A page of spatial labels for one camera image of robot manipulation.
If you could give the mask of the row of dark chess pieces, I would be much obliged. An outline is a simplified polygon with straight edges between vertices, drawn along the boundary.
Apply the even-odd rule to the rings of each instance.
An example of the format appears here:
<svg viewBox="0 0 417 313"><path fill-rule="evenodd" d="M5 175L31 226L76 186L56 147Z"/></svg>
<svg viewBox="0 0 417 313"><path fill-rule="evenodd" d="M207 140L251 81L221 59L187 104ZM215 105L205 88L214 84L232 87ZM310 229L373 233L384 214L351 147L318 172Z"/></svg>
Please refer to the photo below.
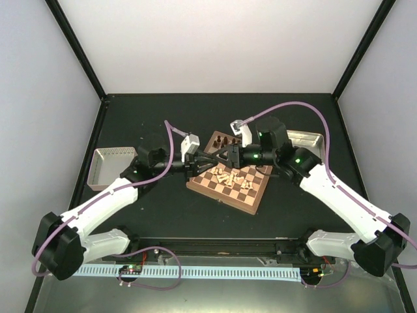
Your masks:
<svg viewBox="0 0 417 313"><path fill-rule="evenodd" d="M210 141L210 147L214 149L221 149L226 145L232 145L240 142L240 139L232 136L215 134L213 139Z"/></svg>

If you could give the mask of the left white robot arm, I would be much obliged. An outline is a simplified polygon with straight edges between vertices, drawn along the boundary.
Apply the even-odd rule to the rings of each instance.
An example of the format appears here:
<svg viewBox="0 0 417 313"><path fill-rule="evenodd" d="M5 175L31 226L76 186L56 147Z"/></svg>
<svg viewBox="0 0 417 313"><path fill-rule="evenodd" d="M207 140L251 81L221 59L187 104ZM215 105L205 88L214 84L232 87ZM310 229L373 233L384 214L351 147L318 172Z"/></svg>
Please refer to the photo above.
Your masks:
<svg viewBox="0 0 417 313"><path fill-rule="evenodd" d="M148 193L167 173L181 172L189 179L218 163L218 157L199 150L193 134L183 139L179 154L155 142L138 148L129 166L99 194L61 215L50 212L42 217L32 248L34 262L65 280L97 258L119 254L125 260L135 259L140 245L132 235L118 228L96 235L93 231Z"/></svg>

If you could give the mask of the pile of light chess pieces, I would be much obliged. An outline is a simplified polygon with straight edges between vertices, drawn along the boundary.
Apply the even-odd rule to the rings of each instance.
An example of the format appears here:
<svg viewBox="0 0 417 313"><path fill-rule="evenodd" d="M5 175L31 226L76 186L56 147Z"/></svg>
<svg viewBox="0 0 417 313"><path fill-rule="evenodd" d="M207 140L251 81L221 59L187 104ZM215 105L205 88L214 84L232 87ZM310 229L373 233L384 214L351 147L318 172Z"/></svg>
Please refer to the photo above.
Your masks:
<svg viewBox="0 0 417 313"><path fill-rule="evenodd" d="M254 189L254 178L255 176L253 174L249 174L247 171L236 170L236 169L229 169L229 168L221 168L221 167L215 167L208 171L212 178L211 180L215 183L228 186L228 187L234 187L235 185L237 188L240 189L246 189L246 190L253 190Z"/></svg>

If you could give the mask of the pink plastic tray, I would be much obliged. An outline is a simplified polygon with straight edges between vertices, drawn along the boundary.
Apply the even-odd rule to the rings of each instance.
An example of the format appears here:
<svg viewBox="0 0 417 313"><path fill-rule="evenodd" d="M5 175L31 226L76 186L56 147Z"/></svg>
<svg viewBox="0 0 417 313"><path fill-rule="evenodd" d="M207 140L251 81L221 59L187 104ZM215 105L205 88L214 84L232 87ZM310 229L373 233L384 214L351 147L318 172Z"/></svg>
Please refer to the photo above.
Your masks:
<svg viewBox="0 0 417 313"><path fill-rule="evenodd" d="M94 150L87 185L103 191L123 172L137 155L134 147L107 147Z"/></svg>

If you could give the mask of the silver metal tin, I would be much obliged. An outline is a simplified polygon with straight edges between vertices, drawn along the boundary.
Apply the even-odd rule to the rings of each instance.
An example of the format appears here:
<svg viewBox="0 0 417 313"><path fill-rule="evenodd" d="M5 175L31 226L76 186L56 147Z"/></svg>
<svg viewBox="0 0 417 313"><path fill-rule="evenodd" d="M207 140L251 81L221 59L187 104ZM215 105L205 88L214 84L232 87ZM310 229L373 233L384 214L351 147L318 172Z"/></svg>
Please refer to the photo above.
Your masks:
<svg viewBox="0 0 417 313"><path fill-rule="evenodd" d="M287 135L292 141L293 146L306 148L322 161L325 160L325 141L322 134L299 130L287 130Z"/></svg>

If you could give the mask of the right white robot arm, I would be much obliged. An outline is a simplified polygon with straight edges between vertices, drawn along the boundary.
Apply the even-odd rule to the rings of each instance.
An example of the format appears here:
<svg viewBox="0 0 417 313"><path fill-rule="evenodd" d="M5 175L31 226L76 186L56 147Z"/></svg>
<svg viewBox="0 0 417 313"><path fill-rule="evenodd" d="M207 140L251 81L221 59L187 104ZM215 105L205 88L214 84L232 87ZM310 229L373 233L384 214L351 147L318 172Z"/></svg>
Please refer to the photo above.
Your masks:
<svg viewBox="0 0 417 313"><path fill-rule="evenodd" d="M352 229L350 233L314 231L296 246L300 261L318 256L355 261L363 270L382 277L407 245L410 221L401 213L375 207L340 181L324 161L305 146L296 145L285 125L275 117L256 125L259 143L252 143L247 125L231 123L233 136L214 132L205 152L218 161L213 169L193 181L210 191L210 197L226 195L246 205L258 205L263 179L273 168L303 191L319 199Z"/></svg>

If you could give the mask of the wooden chess board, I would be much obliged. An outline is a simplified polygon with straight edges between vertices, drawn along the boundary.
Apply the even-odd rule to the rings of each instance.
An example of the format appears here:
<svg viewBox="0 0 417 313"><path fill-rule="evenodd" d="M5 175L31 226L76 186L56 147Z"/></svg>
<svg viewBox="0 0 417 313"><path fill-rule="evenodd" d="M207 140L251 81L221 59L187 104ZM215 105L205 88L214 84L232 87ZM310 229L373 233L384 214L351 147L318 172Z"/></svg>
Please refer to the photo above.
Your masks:
<svg viewBox="0 0 417 313"><path fill-rule="evenodd" d="M219 164L216 167L227 168L223 164ZM197 177L191 178L186 186L190 190L212 198L213 200L217 200L251 215L255 215L268 184L269 175L272 173L272 166L260 167L252 165L241 169L255 176L253 190L239 190L236 185L230 188L215 183L211 180L212 175L208 170Z"/></svg>

